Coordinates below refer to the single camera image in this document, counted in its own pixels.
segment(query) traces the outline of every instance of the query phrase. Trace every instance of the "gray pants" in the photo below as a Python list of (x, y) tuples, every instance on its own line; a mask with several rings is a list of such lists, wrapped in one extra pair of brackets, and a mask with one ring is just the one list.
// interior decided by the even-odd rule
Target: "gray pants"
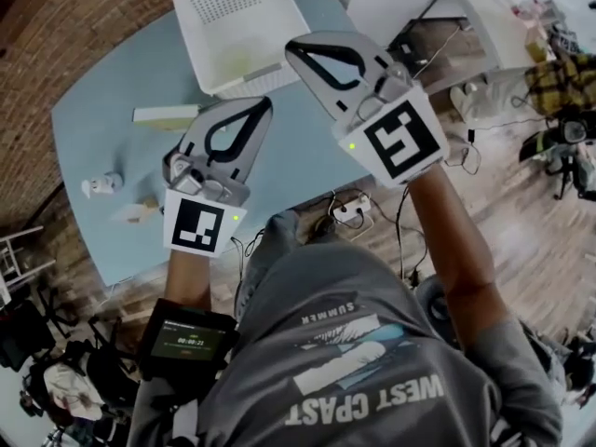
[[(298, 229), (298, 215), (293, 210), (286, 210), (269, 219), (261, 243), (254, 250), (249, 259), (242, 284), (238, 288), (234, 315), (240, 322), (246, 308), (264, 276), (275, 262), (301, 246), (296, 240)], [(326, 243), (338, 240), (335, 234), (318, 238), (313, 243)]]

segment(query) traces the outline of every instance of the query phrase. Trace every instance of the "handheld display screen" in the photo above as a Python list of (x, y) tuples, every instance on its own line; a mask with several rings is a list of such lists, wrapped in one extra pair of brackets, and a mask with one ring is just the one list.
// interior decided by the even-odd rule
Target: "handheld display screen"
[(209, 361), (213, 359), (225, 332), (175, 321), (164, 321), (151, 356)]

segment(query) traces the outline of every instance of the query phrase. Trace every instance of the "power strip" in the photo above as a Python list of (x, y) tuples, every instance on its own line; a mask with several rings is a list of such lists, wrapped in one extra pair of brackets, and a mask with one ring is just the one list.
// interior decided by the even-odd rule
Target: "power strip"
[(371, 200), (365, 194), (346, 202), (333, 211), (333, 216), (344, 224), (352, 219), (359, 218), (360, 214), (364, 214), (371, 210)]

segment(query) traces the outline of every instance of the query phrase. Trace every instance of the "electrical cable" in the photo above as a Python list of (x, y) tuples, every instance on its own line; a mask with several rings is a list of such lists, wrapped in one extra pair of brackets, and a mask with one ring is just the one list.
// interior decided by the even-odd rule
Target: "electrical cable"
[(242, 275), (244, 274), (244, 245), (236, 237), (231, 237), (230, 240), (232, 240), (232, 243), (234, 243), (234, 246), (236, 247), (236, 250), (238, 252), (238, 259), (239, 259), (238, 272), (239, 272), (239, 277), (240, 277), (238, 286), (240, 286), (240, 284), (242, 283)]
[[(344, 202), (342, 202), (337, 197), (339, 195), (341, 195), (341, 194), (345, 194), (345, 193), (348, 193), (348, 192), (357, 192), (357, 193), (359, 193), (359, 195), (366, 196), (371, 201), (371, 203), (379, 210), (379, 213), (381, 214), (381, 217), (383, 217), (385, 220), (387, 220), (391, 224), (395, 225), (395, 227), (396, 227), (396, 233), (399, 233), (399, 243), (400, 244), (401, 244), (401, 241), (402, 241), (401, 240), (401, 230), (408, 230), (408, 231), (415, 232), (416, 234), (418, 234), (423, 239), (423, 241), (425, 243), (425, 252), (424, 252), (424, 255), (421, 258), (421, 260), (414, 266), (414, 270), (417, 269), (418, 266), (426, 259), (427, 255), (428, 255), (428, 245), (427, 245), (427, 240), (425, 238), (424, 233), (421, 230), (419, 230), (417, 228), (414, 228), (414, 227), (401, 226), (399, 224), (399, 217), (401, 216), (401, 209), (398, 210), (397, 217), (394, 220), (391, 217), (387, 216), (387, 214), (383, 211), (383, 209), (381, 208), (380, 204), (376, 200), (374, 200), (371, 196), (369, 196), (363, 190), (358, 189), (357, 187), (350, 187), (350, 188), (347, 188), (347, 189), (332, 191), (332, 195), (331, 196), (322, 197), (319, 200), (316, 200), (315, 202), (312, 202), (312, 203), (308, 204), (304, 208), (298, 209), (297, 211), (299, 211), (299, 212), (305, 212), (305, 211), (308, 211), (309, 209), (312, 209), (312, 208), (316, 207), (317, 205), (320, 205), (320, 204), (322, 204), (324, 202), (330, 202), (330, 206), (327, 208), (327, 213), (329, 215), (324, 215), (323, 217), (321, 217), (320, 220), (322, 220), (322, 218), (327, 217), (327, 216), (333, 217), (332, 211), (331, 211), (332, 205), (340, 204), (341, 206), (345, 206)], [(401, 207), (403, 207), (403, 203), (405, 202), (405, 198), (407, 197), (407, 195), (409, 195), (409, 193), (410, 193), (409, 188), (406, 188), (406, 190), (404, 191), (405, 196), (402, 195), (402, 201), (400, 202), (400, 206)], [(340, 222), (335, 217), (333, 217), (333, 219), (337, 223), (342, 224), (342, 225), (345, 225), (348, 228), (351, 228), (352, 230), (359, 230), (364, 225), (365, 217), (366, 218), (369, 218), (372, 221), (371, 227), (367, 228), (362, 234), (356, 235), (355, 238), (358, 238), (358, 237), (364, 235), (364, 233), (366, 233), (369, 230), (373, 229), (373, 224), (374, 224), (374, 220), (372, 219), (372, 217), (369, 217), (368, 215), (365, 215), (362, 212), (359, 212), (359, 213), (360, 213), (360, 215), (362, 217), (362, 221), (361, 221), (361, 223), (360, 223), (359, 226), (352, 226), (352, 225), (349, 225), (348, 223)], [(248, 253), (251, 253), (252, 252), (252, 250), (249, 251), (249, 247), (251, 246), (251, 244), (254, 245), (256, 243), (257, 237), (263, 231), (264, 231), (264, 229), (262, 229), (259, 233), (257, 233), (257, 235), (255, 236), (255, 239), (252, 241), (252, 243), (249, 243), (249, 245), (247, 245), (247, 248), (245, 250), (245, 254), (247, 252)], [(401, 267), (400, 267), (400, 273), (403, 273), (403, 258), (402, 258), (402, 255), (401, 255), (401, 245), (400, 245), (400, 265), (401, 265)]]
[[(462, 161), (458, 164), (450, 164), (449, 162), (447, 162), (446, 160), (443, 161), (443, 163), (445, 164), (445, 166), (447, 166), (448, 168), (462, 168), (465, 172), (467, 172), (469, 175), (476, 175), (478, 174), (478, 171), (481, 168), (481, 163), (482, 163), (482, 154), (481, 152), (478, 150), (478, 147), (476, 147), (474, 145), (473, 142), (466, 142), (466, 144), (468, 144), (468, 147), (464, 147), (462, 149)], [(478, 165), (476, 166), (476, 168), (474, 170), (469, 170), (466, 167), (466, 161), (467, 161), (467, 157), (469, 156), (469, 148), (472, 148), (476, 151), (476, 154), (478, 155)]]
[(539, 122), (545, 121), (547, 119), (548, 119), (547, 117), (541, 117), (539, 119), (536, 119), (535, 117), (530, 117), (528, 119), (523, 119), (523, 121), (511, 121), (511, 122), (508, 122), (508, 123), (505, 123), (505, 124), (497, 124), (495, 126), (490, 126), (489, 128), (474, 128), (473, 130), (491, 130), (491, 129), (496, 129), (496, 128), (504, 128), (505, 126), (511, 126), (511, 125), (514, 125), (514, 124), (529, 123), (529, 122), (532, 122), (532, 121), (534, 121), (536, 123), (539, 123)]
[(364, 217), (367, 218), (371, 222), (371, 225), (366, 230), (364, 230), (362, 233), (357, 234), (354, 238), (350, 238), (350, 241), (351, 242), (353, 242), (354, 240), (362, 237), (364, 234), (370, 232), (371, 229), (374, 227), (374, 220), (373, 220), (373, 218), (371, 216), (367, 215), (367, 214), (364, 214)]
[(430, 58), (430, 60), (428, 60), (428, 63), (425, 64), (422, 68), (420, 68), (420, 70), (418, 71), (418, 73), (416, 73), (413, 76), (413, 79), (416, 79), (423, 71), (425, 71), (426, 68), (428, 68), (428, 66), (430, 66), (430, 64), (435, 60), (435, 58), (437, 58), (439, 56), (439, 53), (441, 53), (445, 47), (447, 46), (447, 44), (461, 31), (461, 27), (459, 25), (457, 25), (457, 28), (455, 29), (455, 31), (449, 36), (449, 38), (447, 38), (445, 40), (445, 43), (443, 43), (443, 46), (440, 47), (437, 51), (435, 51), (435, 54), (432, 55), (432, 57)]
[(261, 230), (259, 230), (257, 232), (257, 235), (254, 236), (254, 238), (249, 242), (249, 244), (246, 246), (246, 249), (244, 250), (244, 256), (245, 257), (250, 257), (252, 255), (252, 253), (254, 252), (254, 249), (257, 246), (257, 240), (259, 239), (259, 237), (262, 237), (264, 234), (264, 228), (262, 228)]
[(425, 260), (427, 255), (428, 255), (428, 244), (425, 243), (425, 252), (422, 255), (422, 258), (420, 259), (420, 261), (413, 266), (412, 272), (415, 272), (418, 269), (418, 266), (420, 266), (420, 264)]
[(345, 223), (345, 222), (342, 222), (341, 220), (339, 220), (337, 217), (335, 217), (335, 214), (333, 214), (333, 215), (332, 215), (332, 207), (333, 207), (333, 204), (334, 204), (335, 202), (339, 202), (339, 203), (340, 203), (340, 204), (342, 204), (342, 206), (344, 206), (344, 208), (345, 208), (345, 204), (344, 204), (344, 202), (342, 202), (341, 200), (337, 200), (337, 196), (336, 196), (336, 194), (335, 194), (335, 191), (333, 191), (333, 200), (332, 200), (332, 203), (331, 203), (331, 204), (329, 204), (329, 207), (327, 208), (327, 214), (328, 214), (328, 216), (330, 216), (330, 217), (333, 217), (333, 219), (334, 219), (334, 220), (335, 220), (337, 223), (339, 223), (339, 224), (341, 224), (341, 225), (344, 225), (344, 226), (346, 226), (347, 228), (351, 228), (351, 229), (353, 229), (353, 230), (360, 230), (360, 228), (362, 228), (362, 226), (364, 225), (364, 214), (362, 213), (362, 209), (358, 208), (358, 209), (356, 210), (356, 212), (359, 214), (359, 216), (360, 216), (360, 219), (361, 219), (361, 220), (360, 220), (360, 225), (359, 225), (359, 226), (357, 226), (357, 227), (353, 227), (353, 226), (352, 226), (352, 225), (350, 225), (349, 223)]
[(403, 250), (401, 246), (401, 228), (400, 228), (400, 217), (401, 217), (401, 209), (403, 209), (403, 204), (406, 201), (406, 197), (410, 194), (410, 189), (406, 187), (406, 190), (403, 191), (401, 195), (400, 205), (398, 206), (398, 213), (395, 217), (395, 230), (398, 234), (398, 244), (400, 245), (400, 278), (403, 279)]
[(520, 98), (519, 96), (511, 96), (511, 99), (509, 101), (511, 102), (511, 106), (513, 106), (515, 109), (519, 109), (522, 106), (526, 105), (526, 106), (530, 106), (532, 109), (534, 109), (537, 112), (537, 110), (534, 108), (534, 106), (528, 102), (529, 96), (530, 96), (530, 91), (528, 91), (528, 94), (526, 94), (523, 98)]

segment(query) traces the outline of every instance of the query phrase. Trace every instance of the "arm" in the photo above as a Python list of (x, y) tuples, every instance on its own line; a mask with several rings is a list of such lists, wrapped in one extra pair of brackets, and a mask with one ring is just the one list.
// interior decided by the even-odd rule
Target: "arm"
[(164, 298), (180, 305), (211, 310), (209, 258), (172, 250)]
[(561, 411), (535, 352), (494, 283), (486, 241), (438, 165), (410, 184), (428, 251), (467, 357), (501, 391), (500, 414), (538, 445), (557, 445)]
[[(207, 257), (171, 251), (164, 298), (180, 305), (211, 310), (210, 260)], [(159, 403), (177, 393), (166, 379), (142, 381), (134, 405), (128, 447), (166, 445), (171, 440), (172, 414), (169, 404)]]
[(493, 256), (440, 166), (413, 181), (410, 194), (457, 337), (466, 349), (479, 332), (508, 316), (494, 284)]

